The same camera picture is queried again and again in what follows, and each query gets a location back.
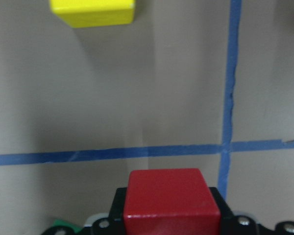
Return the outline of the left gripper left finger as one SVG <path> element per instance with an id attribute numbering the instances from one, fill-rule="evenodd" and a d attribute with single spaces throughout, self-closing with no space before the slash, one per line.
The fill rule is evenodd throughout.
<path id="1" fill-rule="evenodd" d="M 110 211 L 91 215 L 84 224 L 85 235 L 125 235 L 123 210 L 127 188 L 116 189 Z"/>

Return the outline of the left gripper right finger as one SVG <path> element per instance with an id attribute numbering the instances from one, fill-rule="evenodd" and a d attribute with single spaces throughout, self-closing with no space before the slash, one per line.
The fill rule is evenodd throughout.
<path id="1" fill-rule="evenodd" d="M 220 235 L 294 235 L 294 221 L 279 222 L 273 230 L 266 228 L 248 215 L 235 215 L 216 187 L 209 190 L 221 214 Z"/>

